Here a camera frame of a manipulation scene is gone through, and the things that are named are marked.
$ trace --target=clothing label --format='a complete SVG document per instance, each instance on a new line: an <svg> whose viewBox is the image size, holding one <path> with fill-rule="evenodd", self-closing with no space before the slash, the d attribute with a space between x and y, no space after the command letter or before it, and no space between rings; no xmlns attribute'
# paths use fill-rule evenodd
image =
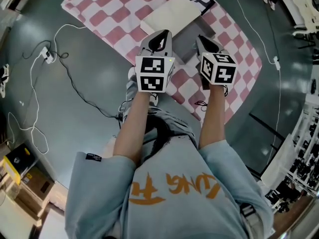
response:
<svg viewBox="0 0 319 239"><path fill-rule="evenodd" d="M99 161L99 162L101 162L101 160L102 160L102 158L100 156L95 155L95 154L91 154L91 153L86 154L86 158L85 159L95 160L95 161Z"/></svg>

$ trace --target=pink and white checkered blanket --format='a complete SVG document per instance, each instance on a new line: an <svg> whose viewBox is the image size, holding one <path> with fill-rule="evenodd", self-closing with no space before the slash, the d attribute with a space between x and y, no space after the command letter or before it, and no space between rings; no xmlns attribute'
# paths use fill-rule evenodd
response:
<svg viewBox="0 0 319 239"><path fill-rule="evenodd" d="M141 41L147 36L141 20L168 0L64 0L62 8L79 19L92 32L135 65ZM230 15L216 3L203 18L216 32L215 40L233 55L239 70L235 85L226 98L227 122L242 105L258 77L261 59ZM195 67L175 63L175 71L166 89L178 103L203 121L205 112L194 103L208 101Z"/></svg>

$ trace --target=power strip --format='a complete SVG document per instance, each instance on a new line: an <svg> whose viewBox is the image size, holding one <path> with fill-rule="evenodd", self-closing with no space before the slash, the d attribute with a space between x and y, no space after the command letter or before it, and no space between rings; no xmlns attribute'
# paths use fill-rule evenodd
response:
<svg viewBox="0 0 319 239"><path fill-rule="evenodd" d="M43 56L43 58L48 64L51 64L53 62L53 56L47 47L44 46L40 54Z"/></svg>
<svg viewBox="0 0 319 239"><path fill-rule="evenodd" d="M274 62L275 62L275 66L276 66L277 70L279 71L280 70L280 64L279 64L279 60L278 60L277 56L274 57Z"/></svg>

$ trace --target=white box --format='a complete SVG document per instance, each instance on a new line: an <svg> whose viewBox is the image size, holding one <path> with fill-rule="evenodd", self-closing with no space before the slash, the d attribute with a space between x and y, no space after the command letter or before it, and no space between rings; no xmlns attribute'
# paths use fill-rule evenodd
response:
<svg viewBox="0 0 319 239"><path fill-rule="evenodd" d="M135 73L140 92L161 93L173 75L175 58L137 56Z"/></svg>
<svg viewBox="0 0 319 239"><path fill-rule="evenodd" d="M203 53L200 73L213 85L233 85L238 64L229 54Z"/></svg>
<svg viewBox="0 0 319 239"><path fill-rule="evenodd" d="M200 15L189 0L169 0L141 21L141 29L148 35L168 29L174 37Z"/></svg>

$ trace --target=floor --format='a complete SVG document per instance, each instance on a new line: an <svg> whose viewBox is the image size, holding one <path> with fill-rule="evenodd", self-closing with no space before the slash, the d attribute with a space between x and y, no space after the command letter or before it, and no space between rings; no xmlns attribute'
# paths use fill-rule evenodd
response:
<svg viewBox="0 0 319 239"><path fill-rule="evenodd" d="M30 0L8 37L0 53L0 63L14 65L7 89L7 96L0 101L5 114L12 112L21 124L31 126L35 120L36 103L31 98L29 69L38 51L28 60L27 56L42 40L52 40L58 28L66 23L81 25L62 10L63 0ZM244 104L226 125L226 138L243 161L261 171L267 163L274 137L252 120L254 115L276 128L279 103L279 73L267 62L265 51L257 35L243 18L236 0L217 0L245 32L263 61L259 78ZM262 0L240 0L242 7L265 42L269 56L277 55L272 31ZM286 136L298 120L309 87L312 70L311 51L298 50L302 41L292 38L293 25L284 7L279 4L269 16L279 50L281 64L281 113L278 132ZM88 29L64 28L57 36L60 52L68 52L65 63L78 89L86 99L115 114L125 98L125 84L130 63L105 44ZM119 131L118 122L102 116L95 108L85 104L72 89L66 70L60 63L36 63L32 72L40 103L37 126L45 133L50 151L39 155L51 176L68 187L74 157L77 151L99 153L112 135ZM199 122L171 97L162 95L159 105L186 120L197 138ZM10 120L18 143L26 139L16 123ZM45 151L41 135L34 134L34 142Z"/></svg>

